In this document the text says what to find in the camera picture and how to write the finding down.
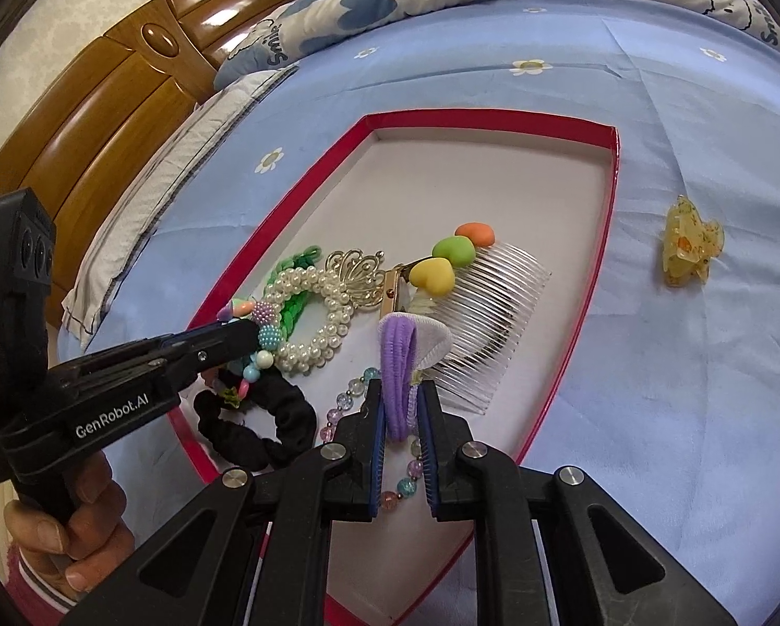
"wooden headboard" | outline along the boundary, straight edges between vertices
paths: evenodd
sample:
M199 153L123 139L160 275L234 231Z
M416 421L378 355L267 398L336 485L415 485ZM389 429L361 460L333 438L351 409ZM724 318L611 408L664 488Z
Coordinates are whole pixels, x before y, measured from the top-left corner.
M0 149L0 195L32 187L57 224L59 326L94 234L143 165L213 95L250 26L291 0L152 0L93 40Z

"clear plastic comb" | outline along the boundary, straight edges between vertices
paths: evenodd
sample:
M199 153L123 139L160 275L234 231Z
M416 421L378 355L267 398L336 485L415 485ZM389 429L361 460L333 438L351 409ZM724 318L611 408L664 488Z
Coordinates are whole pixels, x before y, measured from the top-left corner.
M474 262L455 272L447 296L416 291L405 310L437 319L453 334L451 352L424 374L443 391L443 404L486 413L549 275L528 252L497 242L478 248Z

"pink sleeve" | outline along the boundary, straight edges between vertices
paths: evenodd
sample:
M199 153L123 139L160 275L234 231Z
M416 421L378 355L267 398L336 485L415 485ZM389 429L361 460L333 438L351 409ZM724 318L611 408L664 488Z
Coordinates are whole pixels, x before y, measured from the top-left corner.
M33 574L15 543L7 550L5 588L32 626L57 626L73 605Z

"camera lens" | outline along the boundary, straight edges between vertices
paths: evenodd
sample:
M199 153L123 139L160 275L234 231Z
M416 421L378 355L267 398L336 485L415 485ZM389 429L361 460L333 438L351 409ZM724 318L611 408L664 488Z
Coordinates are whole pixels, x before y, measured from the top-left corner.
M30 231L25 230L24 235L21 236L21 267L27 268L28 261L30 261L30 255L33 251L33 240L30 237Z
M36 275L42 274L42 269L45 267L45 243L42 242L42 237L36 238L36 249L33 255L33 267L36 269Z

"purple hair tie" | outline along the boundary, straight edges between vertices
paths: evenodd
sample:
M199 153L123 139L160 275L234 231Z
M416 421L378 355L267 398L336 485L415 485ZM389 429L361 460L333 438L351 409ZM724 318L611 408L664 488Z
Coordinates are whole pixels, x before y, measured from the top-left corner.
M410 318L387 318L381 330L381 398L387 412L390 439L409 434L407 405L410 378L416 365L416 323Z

